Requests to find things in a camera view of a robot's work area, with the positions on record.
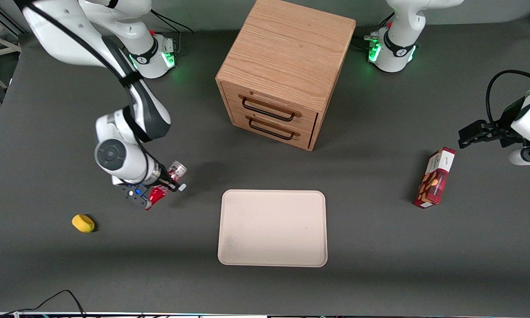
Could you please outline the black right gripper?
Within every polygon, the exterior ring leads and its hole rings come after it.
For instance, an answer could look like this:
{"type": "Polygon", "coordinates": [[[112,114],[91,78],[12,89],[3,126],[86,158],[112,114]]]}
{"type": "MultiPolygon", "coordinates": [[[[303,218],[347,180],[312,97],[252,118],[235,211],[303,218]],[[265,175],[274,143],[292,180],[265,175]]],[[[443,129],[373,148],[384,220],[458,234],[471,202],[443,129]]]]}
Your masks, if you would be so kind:
{"type": "Polygon", "coordinates": [[[163,188],[168,189],[169,191],[172,191],[175,193],[176,191],[184,191],[187,187],[186,184],[179,184],[175,179],[175,171],[174,170],[166,170],[161,171],[160,176],[158,179],[153,183],[153,187],[160,186],[163,188]]]}

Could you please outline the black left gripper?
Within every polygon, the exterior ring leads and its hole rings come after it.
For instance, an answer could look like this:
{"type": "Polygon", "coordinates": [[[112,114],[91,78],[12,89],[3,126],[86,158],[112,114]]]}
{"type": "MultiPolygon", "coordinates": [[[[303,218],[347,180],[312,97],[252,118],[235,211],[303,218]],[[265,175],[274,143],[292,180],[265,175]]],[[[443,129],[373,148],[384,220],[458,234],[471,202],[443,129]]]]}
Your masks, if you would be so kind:
{"type": "Polygon", "coordinates": [[[459,149],[465,149],[481,142],[489,142],[490,137],[491,141],[499,140],[502,148],[513,144],[522,144],[524,148],[530,147],[530,142],[511,128],[511,124],[517,119],[524,102],[525,97],[521,97],[507,106],[499,119],[490,119],[490,123],[493,125],[491,133],[489,123],[485,120],[477,120],[463,127],[458,131],[459,149]]]}

